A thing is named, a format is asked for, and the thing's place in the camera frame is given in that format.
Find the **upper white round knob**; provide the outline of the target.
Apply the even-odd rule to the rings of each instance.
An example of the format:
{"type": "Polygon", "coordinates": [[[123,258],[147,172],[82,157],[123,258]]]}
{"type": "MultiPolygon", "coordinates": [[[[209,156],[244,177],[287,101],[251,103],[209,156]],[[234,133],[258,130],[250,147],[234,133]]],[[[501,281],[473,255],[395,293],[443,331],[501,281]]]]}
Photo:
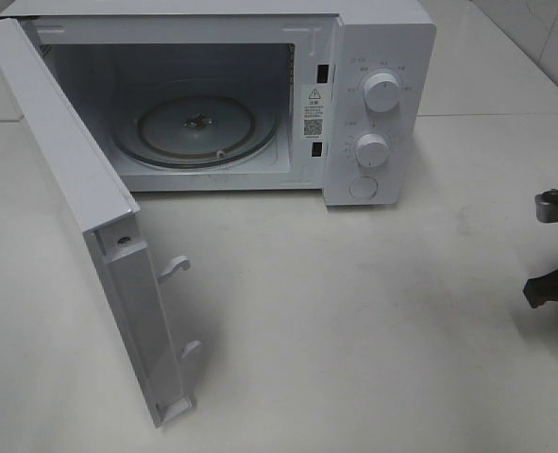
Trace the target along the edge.
{"type": "Polygon", "coordinates": [[[364,103],[373,112],[387,112],[399,103],[401,83],[393,71],[383,69],[368,75],[362,89],[364,103]]]}

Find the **white warning label sticker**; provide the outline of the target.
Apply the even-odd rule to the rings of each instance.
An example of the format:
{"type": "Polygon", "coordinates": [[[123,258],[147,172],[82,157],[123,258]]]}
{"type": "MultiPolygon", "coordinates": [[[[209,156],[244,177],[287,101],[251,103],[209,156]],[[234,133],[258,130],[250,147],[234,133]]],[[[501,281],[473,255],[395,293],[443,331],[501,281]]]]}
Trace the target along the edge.
{"type": "Polygon", "coordinates": [[[330,101],[324,84],[308,84],[301,89],[301,128],[304,139],[320,139],[325,135],[325,117],[330,101]]]}

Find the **white microwave door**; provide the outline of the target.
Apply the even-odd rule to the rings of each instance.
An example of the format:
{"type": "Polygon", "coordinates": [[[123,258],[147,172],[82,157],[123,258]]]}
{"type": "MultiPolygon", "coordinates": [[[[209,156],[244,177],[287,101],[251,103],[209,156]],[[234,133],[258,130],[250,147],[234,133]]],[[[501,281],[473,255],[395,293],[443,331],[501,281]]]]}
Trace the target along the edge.
{"type": "Polygon", "coordinates": [[[62,91],[31,38],[0,20],[0,72],[30,138],[79,227],[156,427],[194,406],[186,363],[201,343],[177,347],[160,284],[190,266],[184,256],[156,273],[138,204],[62,91]]]}

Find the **lower white round knob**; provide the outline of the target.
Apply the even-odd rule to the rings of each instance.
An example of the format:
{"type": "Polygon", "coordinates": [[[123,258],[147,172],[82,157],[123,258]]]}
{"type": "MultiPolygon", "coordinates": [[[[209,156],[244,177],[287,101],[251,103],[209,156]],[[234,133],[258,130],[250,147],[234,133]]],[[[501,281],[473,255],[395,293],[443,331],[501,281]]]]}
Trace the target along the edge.
{"type": "Polygon", "coordinates": [[[390,155],[386,140],[379,134],[365,134],[355,143],[355,157],[364,168],[382,166],[390,155]]]}

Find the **white microwave oven body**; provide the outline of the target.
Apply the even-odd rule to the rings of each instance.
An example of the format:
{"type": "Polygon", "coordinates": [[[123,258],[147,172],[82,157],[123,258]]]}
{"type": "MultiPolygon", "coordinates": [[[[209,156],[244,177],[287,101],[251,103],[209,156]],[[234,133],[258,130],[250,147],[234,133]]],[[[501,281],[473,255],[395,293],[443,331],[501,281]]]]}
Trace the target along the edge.
{"type": "Polygon", "coordinates": [[[416,1],[15,1],[0,20],[31,40],[111,166],[133,193],[318,190],[329,206],[396,202],[436,27],[416,1]],[[391,110],[369,110],[362,82],[387,69],[391,110]],[[325,135],[304,139],[301,89],[324,84],[325,135]],[[113,141],[126,109],[184,95],[232,96],[279,115],[275,137],[244,159],[202,169],[141,163],[113,141]],[[364,168],[355,143],[379,134],[390,155],[364,168]],[[378,182],[353,198],[358,177],[378,182]]]}

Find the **white round knob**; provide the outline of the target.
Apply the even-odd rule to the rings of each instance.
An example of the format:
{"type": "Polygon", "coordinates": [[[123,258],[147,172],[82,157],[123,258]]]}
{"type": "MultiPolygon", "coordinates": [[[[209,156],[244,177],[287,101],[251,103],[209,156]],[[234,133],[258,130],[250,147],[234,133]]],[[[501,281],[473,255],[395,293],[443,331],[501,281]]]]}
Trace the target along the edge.
{"type": "Polygon", "coordinates": [[[387,112],[399,103],[401,83],[393,71],[383,69],[368,75],[362,89],[364,103],[373,112],[387,112]]]}
{"type": "Polygon", "coordinates": [[[390,155],[386,140],[379,134],[365,134],[355,143],[355,157],[364,168],[382,166],[390,155]]]}

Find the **white round door button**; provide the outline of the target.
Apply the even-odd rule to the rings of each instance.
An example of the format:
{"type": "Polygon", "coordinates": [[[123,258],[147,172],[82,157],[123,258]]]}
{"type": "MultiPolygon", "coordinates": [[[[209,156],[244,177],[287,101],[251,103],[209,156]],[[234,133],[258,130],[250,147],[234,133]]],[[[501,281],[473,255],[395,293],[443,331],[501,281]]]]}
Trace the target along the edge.
{"type": "Polygon", "coordinates": [[[378,191],[378,182],[371,176],[361,176],[349,185],[349,193],[353,198],[360,200],[372,199],[378,191]]]}

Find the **glass microwave turntable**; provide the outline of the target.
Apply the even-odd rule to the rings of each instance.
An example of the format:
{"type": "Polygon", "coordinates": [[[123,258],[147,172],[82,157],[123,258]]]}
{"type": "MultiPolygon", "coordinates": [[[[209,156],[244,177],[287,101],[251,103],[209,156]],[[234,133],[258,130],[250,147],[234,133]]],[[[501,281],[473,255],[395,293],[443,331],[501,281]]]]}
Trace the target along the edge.
{"type": "Polygon", "coordinates": [[[131,158],[167,169],[202,169],[244,159],[275,137],[279,115],[227,95],[196,94],[126,109],[113,141],[131,158]]]}

